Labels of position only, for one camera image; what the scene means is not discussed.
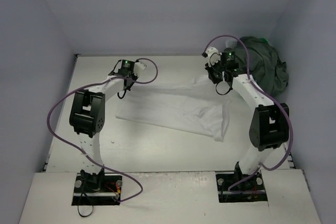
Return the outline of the white t shirt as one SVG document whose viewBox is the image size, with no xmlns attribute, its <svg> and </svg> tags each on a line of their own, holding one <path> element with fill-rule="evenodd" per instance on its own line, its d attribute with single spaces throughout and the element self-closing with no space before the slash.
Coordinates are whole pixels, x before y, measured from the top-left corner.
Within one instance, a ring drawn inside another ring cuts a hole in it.
<svg viewBox="0 0 336 224">
<path fill-rule="evenodd" d="M 224 141 L 230 99 L 216 93 L 206 75 L 188 84 L 138 85 L 119 103 L 116 118 Z"/>
</svg>

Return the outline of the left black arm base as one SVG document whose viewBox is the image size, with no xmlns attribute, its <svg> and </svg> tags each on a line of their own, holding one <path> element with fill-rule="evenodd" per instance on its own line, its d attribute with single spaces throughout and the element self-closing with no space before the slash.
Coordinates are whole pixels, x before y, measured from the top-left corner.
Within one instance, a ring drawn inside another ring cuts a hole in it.
<svg viewBox="0 0 336 224">
<path fill-rule="evenodd" d="M 76 175 L 73 206 L 118 206 L 122 193 L 122 176 L 100 172 L 90 175 L 83 170 Z"/>
</svg>

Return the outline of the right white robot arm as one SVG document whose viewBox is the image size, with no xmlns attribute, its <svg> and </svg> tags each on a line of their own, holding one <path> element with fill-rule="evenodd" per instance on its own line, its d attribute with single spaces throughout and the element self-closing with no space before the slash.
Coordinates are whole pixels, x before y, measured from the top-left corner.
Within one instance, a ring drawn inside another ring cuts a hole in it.
<svg viewBox="0 0 336 224">
<path fill-rule="evenodd" d="M 245 67 L 239 67 L 233 49 L 219 52 L 209 47 L 202 53 L 207 58 L 205 69 L 214 84 L 222 81 L 236 91 L 253 112 L 248 135 L 250 147 L 241 160 L 237 162 L 237 172 L 233 173 L 233 184 L 245 188 L 255 173 L 283 143 L 290 140 L 292 127 L 288 123 L 289 108 L 286 104 L 275 102 L 266 95 L 255 82 Z"/>
</svg>

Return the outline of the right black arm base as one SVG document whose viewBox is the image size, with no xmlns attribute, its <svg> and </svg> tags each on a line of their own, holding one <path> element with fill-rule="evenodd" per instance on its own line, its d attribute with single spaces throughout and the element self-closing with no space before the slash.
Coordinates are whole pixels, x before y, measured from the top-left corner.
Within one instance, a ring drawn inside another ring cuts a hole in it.
<svg viewBox="0 0 336 224">
<path fill-rule="evenodd" d="M 260 169 L 246 175 L 236 163 L 233 171 L 216 173 L 215 180 L 221 204 L 268 201 Z"/>
</svg>

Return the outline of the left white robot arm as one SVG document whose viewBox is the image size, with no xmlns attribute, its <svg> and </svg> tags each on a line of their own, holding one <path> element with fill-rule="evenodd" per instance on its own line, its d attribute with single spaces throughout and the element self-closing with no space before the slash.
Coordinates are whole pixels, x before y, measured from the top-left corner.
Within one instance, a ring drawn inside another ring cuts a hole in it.
<svg viewBox="0 0 336 224">
<path fill-rule="evenodd" d="M 140 60 L 122 60 L 121 67 L 111 71 L 100 84 L 75 92 L 69 123 L 84 151 L 80 175 L 87 179 L 86 186 L 92 192 L 97 193 L 105 186 L 99 138 L 105 124 L 106 102 L 114 95 L 130 90 L 145 68 Z"/>
</svg>

